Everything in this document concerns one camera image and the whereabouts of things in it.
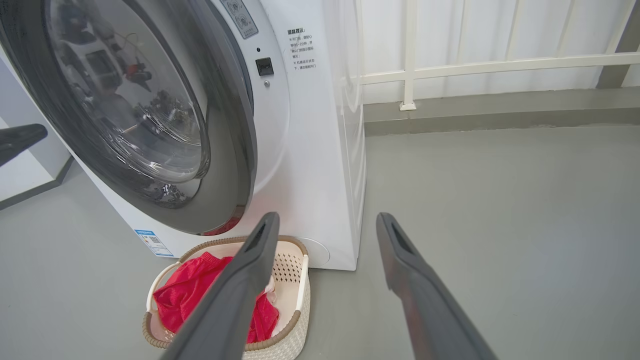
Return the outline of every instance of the red clothing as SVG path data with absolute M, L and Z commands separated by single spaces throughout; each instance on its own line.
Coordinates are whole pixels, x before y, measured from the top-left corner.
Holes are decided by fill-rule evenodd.
M 164 327 L 174 333 L 178 332 L 211 284 L 232 259 L 232 257 L 218 259 L 205 252 L 199 258 L 185 261 L 171 275 L 166 284 L 154 292 L 158 315 Z M 258 296 L 253 309 L 247 343 L 269 339 L 279 316 L 280 312 L 267 300 L 266 294 Z

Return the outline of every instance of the laundry basket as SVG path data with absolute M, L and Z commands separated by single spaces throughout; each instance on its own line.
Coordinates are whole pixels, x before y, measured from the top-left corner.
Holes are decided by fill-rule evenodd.
M 174 333 L 160 322 L 153 297 L 154 292 L 164 285 L 185 261 L 208 252 L 217 258 L 234 256 L 242 247 L 246 237 L 208 241 L 187 251 L 175 264 L 165 268 L 155 279 L 147 296 L 147 313 L 142 322 L 142 333 L 153 346 L 167 348 Z M 276 256 L 271 275 L 275 281 L 276 301 L 273 304 L 280 311 L 280 318 L 273 329 L 273 336 L 259 343 L 244 346 L 243 359 L 295 359 L 302 351 L 307 338 L 311 295 L 307 270 L 309 256 L 307 248 L 296 238 L 279 236 Z

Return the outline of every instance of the white railing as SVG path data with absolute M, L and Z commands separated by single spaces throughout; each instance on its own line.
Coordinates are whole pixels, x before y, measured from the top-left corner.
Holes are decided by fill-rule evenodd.
M 444 76 L 457 76 L 467 74 L 484 74 L 487 72 L 505 72 L 519 70 L 537 70 L 537 69 L 558 69 L 565 67 L 592 67 L 592 66 L 608 66 L 608 65 L 632 65 L 640 63 L 640 53 L 615 53 L 620 38 L 625 30 L 627 21 L 631 16 L 631 12 L 636 0 L 628 0 L 627 9 L 620 23 L 616 26 L 616 30 L 609 41 L 607 50 L 604 54 L 582 55 L 582 56 L 564 56 L 567 46 L 567 33 L 572 27 L 574 18 L 574 5 L 576 0 L 571 0 L 569 9 L 564 19 L 564 25 L 560 35 L 560 41 L 556 49 L 556 55 L 552 58 L 534 58 L 534 59 L 513 59 L 513 48 L 515 43 L 514 34 L 518 31 L 520 25 L 520 17 L 522 11 L 520 0 L 516 0 L 513 10 L 513 20 L 511 21 L 511 29 L 509 31 L 509 40 L 507 49 L 504 54 L 504 61 L 487 61 L 481 63 L 461 63 L 462 54 L 466 44 L 466 28 L 468 18 L 467 0 L 463 0 L 462 21 L 460 38 L 458 39 L 458 52 L 454 65 L 445 65 L 438 67 L 426 67 L 422 69 L 415 68 L 415 46 L 416 46 L 416 21 L 417 21 L 417 1 L 406 0 L 406 24 L 404 29 L 404 70 L 379 72 L 375 74 L 365 74 L 362 76 L 362 84 L 388 83 L 391 81 L 404 81 L 404 101 L 400 106 L 400 110 L 415 110 L 413 102 L 413 82 L 416 79 L 440 78 Z

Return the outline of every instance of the white washing machine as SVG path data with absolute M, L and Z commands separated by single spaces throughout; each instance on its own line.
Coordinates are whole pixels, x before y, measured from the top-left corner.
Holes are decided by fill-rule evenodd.
M 150 254 L 248 235 L 277 211 L 311 266 L 354 270 L 366 174 L 356 6 L 0 0 L 0 40 Z

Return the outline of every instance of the glass door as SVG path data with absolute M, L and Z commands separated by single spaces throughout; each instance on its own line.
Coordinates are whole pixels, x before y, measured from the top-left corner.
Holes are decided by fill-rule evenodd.
M 9 59 L 109 187 L 188 233 L 237 222 L 255 179 L 252 94 L 236 40 L 211 3 L 0 4 Z

